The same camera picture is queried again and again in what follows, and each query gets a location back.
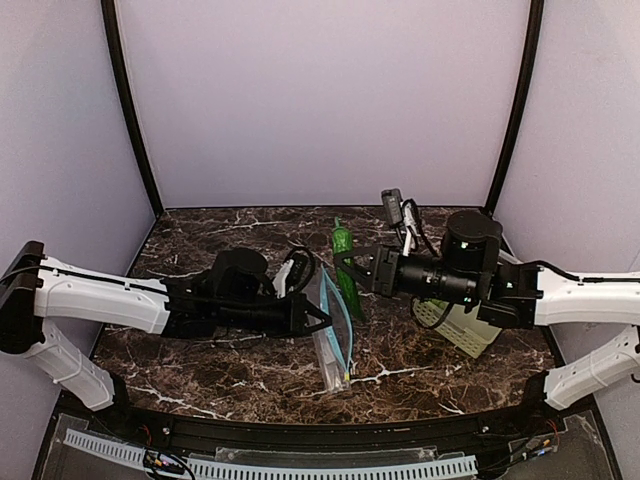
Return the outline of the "green leafy vegetable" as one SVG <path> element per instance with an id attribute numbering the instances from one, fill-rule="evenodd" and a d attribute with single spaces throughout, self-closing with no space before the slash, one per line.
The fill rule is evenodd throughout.
<path id="1" fill-rule="evenodd" d="M 353 237 L 351 232 L 341 225 L 338 217 L 335 217 L 332 231 L 332 253 L 337 255 L 351 251 L 352 249 Z M 335 271 L 342 298 L 349 312 L 356 319 L 364 321 L 366 317 L 361 307 L 359 293 L 354 280 L 338 266 L 335 266 Z"/>

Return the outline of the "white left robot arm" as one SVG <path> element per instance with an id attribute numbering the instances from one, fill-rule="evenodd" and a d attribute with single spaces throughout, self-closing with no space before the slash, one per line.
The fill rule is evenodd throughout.
<path id="1" fill-rule="evenodd" d="M 237 247 L 192 276 L 133 279 L 72 266 L 28 241 L 1 277 L 1 350 L 33 362 L 93 412 L 126 410 L 125 382 L 84 355 L 56 319 L 186 340 L 219 327 L 297 338 L 331 326 L 304 291 L 316 270 L 308 249 L 291 250 L 274 277 L 267 269 L 258 251 Z"/>

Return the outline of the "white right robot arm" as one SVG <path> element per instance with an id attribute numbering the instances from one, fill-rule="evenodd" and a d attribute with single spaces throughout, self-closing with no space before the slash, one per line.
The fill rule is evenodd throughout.
<path id="1" fill-rule="evenodd" d="M 572 274 L 544 261 L 504 262 L 489 249 L 433 257 L 404 255 L 383 245 L 338 253 L 334 264 L 366 291 L 442 300 L 501 329 L 621 326 L 603 345 L 528 381 L 526 399 L 555 410 L 567 409 L 639 367 L 638 273 Z"/>

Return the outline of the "clear zip top bag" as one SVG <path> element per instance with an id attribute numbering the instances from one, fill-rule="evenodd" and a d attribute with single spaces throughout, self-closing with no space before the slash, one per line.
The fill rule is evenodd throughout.
<path id="1" fill-rule="evenodd" d="M 312 334 L 324 390 L 334 394 L 351 386 L 354 332 L 351 315 L 327 269 L 320 266 L 310 287 L 311 301 L 332 323 Z"/>

